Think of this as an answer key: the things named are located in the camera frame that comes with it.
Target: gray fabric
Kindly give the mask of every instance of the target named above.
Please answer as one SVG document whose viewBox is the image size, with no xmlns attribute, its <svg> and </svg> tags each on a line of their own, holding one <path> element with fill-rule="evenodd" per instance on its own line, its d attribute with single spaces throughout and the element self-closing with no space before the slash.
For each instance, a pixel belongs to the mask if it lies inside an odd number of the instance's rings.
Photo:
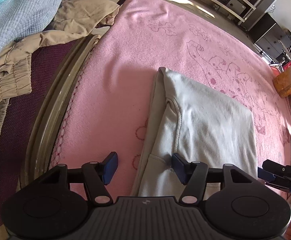
<svg viewBox="0 0 291 240">
<path fill-rule="evenodd" d="M 41 32 L 61 0 L 6 0 L 0 4 L 0 51 L 11 41 Z"/>
<path fill-rule="evenodd" d="M 159 68 L 132 195 L 180 197 L 184 186 L 171 168 L 178 152 L 211 168 L 232 163 L 257 178 L 252 113 L 223 93 L 167 68 Z M 205 198 L 218 191 L 209 184 Z"/>
</svg>

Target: clothes pile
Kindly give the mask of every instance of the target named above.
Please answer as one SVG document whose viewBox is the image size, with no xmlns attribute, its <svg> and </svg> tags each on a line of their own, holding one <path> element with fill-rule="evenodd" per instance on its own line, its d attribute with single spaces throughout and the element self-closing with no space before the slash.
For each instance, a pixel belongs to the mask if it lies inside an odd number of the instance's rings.
<svg viewBox="0 0 291 240">
<path fill-rule="evenodd" d="M 112 25 L 118 11 L 110 0 L 0 0 L 0 133 L 9 98 L 32 91 L 32 53 Z"/>
</svg>

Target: purple fabric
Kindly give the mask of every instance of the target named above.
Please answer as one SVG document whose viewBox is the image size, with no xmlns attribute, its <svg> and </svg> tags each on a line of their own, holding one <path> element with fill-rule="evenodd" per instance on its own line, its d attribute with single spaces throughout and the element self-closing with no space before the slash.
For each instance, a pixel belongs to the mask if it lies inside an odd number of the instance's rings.
<svg viewBox="0 0 291 240">
<path fill-rule="evenodd" d="M 31 64 L 32 93 L 10 99 L 0 136 L 0 210 L 2 203 L 15 193 L 36 116 L 56 69 L 74 43 L 36 50 Z"/>
</svg>

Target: black round object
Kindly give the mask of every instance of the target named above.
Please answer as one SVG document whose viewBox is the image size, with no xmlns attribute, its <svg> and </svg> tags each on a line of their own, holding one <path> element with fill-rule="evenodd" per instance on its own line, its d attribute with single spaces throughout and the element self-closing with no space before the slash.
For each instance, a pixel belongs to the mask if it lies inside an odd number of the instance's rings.
<svg viewBox="0 0 291 240">
<path fill-rule="evenodd" d="M 6 228 L 19 237 L 57 238 L 74 231 L 86 218 L 86 201 L 56 184 L 28 186 L 2 206 Z"/>
<path fill-rule="evenodd" d="M 239 215 L 250 218 L 257 218 L 265 215 L 269 210 L 266 201 L 258 197 L 239 197 L 231 203 L 232 209 Z"/>
<path fill-rule="evenodd" d="M 239 239 L 281 236 L 291 219 L 289 204 L 258 181 L 226 183 L 206 201 L 208 221 L 221 233 Z"/>
</svg>

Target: pink blanket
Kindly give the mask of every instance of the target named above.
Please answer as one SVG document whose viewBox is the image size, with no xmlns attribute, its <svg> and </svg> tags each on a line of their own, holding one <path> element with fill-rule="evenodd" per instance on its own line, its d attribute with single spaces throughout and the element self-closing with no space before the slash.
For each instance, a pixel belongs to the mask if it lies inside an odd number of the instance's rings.
<svg viewBox="0 0 291 240">
<path fill-rule="evenodd" d="M 259 166 L 266 159 L 290 164 L 291 113 L 272 85 L 270 67 L 240 41 L 188 11 L 163 0 L 126 0 L 76 84 L 51 166 L 79 168 L 116 151 L 119 168 L 107 189 L 114 199 L 129 195 L 153 79 L 163 66 L 253 112 Z M 85 195 L 81 185 L 71 188 Z"/>
</svg>

